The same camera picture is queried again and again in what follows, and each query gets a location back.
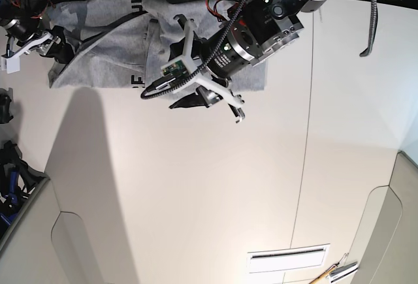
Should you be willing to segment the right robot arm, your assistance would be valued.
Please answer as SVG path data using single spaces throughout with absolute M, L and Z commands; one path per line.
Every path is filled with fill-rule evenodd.
M 1 69 L 8 73 L 20 70 L 20 57 L 35 51 L 40 56 L 68 64 L 74 57 L 65 38 L 64 28 L 49 28 L 43 22 L 51 0 L 1 0 L 1 30 L 7 44 L 1 55 Z

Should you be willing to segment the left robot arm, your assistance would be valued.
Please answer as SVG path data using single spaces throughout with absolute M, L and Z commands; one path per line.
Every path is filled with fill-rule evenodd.
M 228 8 L 223 26 L 209 39 L 196 37 L 185 21 L 184 52 L 162 73 L 173 93 L 189 86 L 195 91 L 171 104 L 176 108 L 209 108 L 225 101 L 236 122 L 245 118 L 244 100 L 231 90 L 231 78 L 248 66 L 258 66 L 298 39 L 303 25 L 299 12 L 314 12 L 326 0 L 238 0 Z

